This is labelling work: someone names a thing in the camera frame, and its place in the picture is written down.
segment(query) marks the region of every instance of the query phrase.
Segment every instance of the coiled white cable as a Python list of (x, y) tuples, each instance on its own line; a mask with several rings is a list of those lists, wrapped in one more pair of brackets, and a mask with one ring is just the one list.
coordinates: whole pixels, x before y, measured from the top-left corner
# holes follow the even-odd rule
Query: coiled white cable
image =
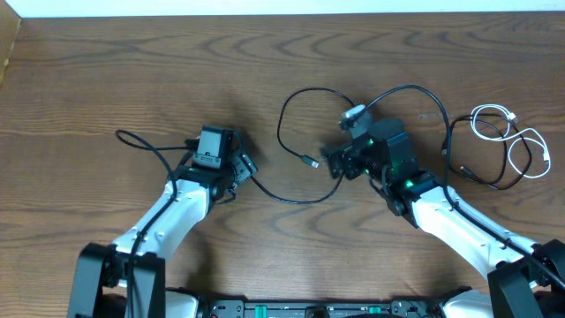
[[(521, 134), (526, 133), (526, 132), (534, 132), (536, 135), (538, 135), (539, 137), (539, 141), (538, 140), (534, 140), (532, 138), (526, 138), (524, 137), (525, 140), (529, 140), (532, 142), (535, 142), (536, 144), (540, 145), (544, 151), (543, 153), (543, 160), (545, 163), (547, 163), (547, 169), (535, 176), (529, 176), (524, 174), (524, 177), (526, 178), (540, 178), (545, 176), (549, 170), (551, 169), (551, 156), (549, 155), (549, 148), (547, 147), (546, 141), (544, 140), (544, 138), (541, 136), (541, 134), (539, 134), (539, 132), (533, 128), (526, 128), (520, 132), (517, 132), (513, 135), (509, 136), (510, 133), (510, 123), (507, 124), (507, 128), (506, 128), (506, 133), (504, 133), (504, 137), (488, 137), (485, 136), (484, 134), (480, 133), (477, 130), (477, 127), (475, 126), (478, 114), (480, 111), (482, 110), (486, 110), (486, 109), (496, 109), (498, 111), (500, 111), (502, 114), (504, 114), (504, 116), (506, 117), (506, 119), (508, 121), (513, 121), (516, 122), (516, 115), (511, 112), (510, 110), (508, 110), (506, 107), (498, 105), (498, 104), (484, 104), (484, 105), (480, 105), (475, 107), (472, 111), (471, 111), (471, 115), (472, 115), (472, 120), (470, 121), (471, 124), (471, 129), (472, 131), (480, 138), (483, 140), (490, 140), (490, 141), (505, 141), (505, 140), (512, 140), (516, 137), (519, 137)], [(514, 142), (512, 142), (512, 144), (510, 145), (510, 148), (508, 149), (508, 161), (510, 162), (510, 165), (512, 166), (512, 168), (514, 168), (514, 170), (518, 173), (518, 174), (522, 174), (522, 172), (514, 165), (514, 162), (512, 162), (512, 149), (514, 148), (514, 145), (516, 144), (517, 141), (519, 141), (520, 139), (516, 139), (514, 140)]]

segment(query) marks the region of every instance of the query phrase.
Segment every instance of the wooden table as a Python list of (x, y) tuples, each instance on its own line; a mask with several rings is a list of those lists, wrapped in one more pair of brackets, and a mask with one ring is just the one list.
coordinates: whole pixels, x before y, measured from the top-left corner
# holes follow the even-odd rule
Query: wooden table
[[(163, 167), (116, 141), (117, 128), (156, 146), (180, 145), (204, 124), (242, 130), (265, 186), (321, 197), (334, 183), (327, 166), (311, 169), (275, 138), (284, 100), (303, 87), (368, 102), (419, 84), (451, 117), (481, 103), (510, 107), (546, 137), (551, 172), (506, 192), (459, 178), (452, 186), (513, 231), (564, 240), (564, 43), (562, 13), (25, 19), (0, 93), (0, 316), (63, 315), (79, 251), (109, 243), (160, 194)], [(299, 96), (282, 137), (318, 156), (346, 140), (336, 122), (347, 107)], [(445, 132), (433, 102), (402, 92), (374, 115), (404, 120), (422, 164), (441, 173)], [(468, 126), (454, 143), (454, 164), (486, 176), (500, 168), (501, 145)], [(462, 284), (487, 292), (456, 253), (388, 212), (366, 178), (312, 206), (242, 185), (186, 237), (167, 284), (249, 299), (437, 296)]]

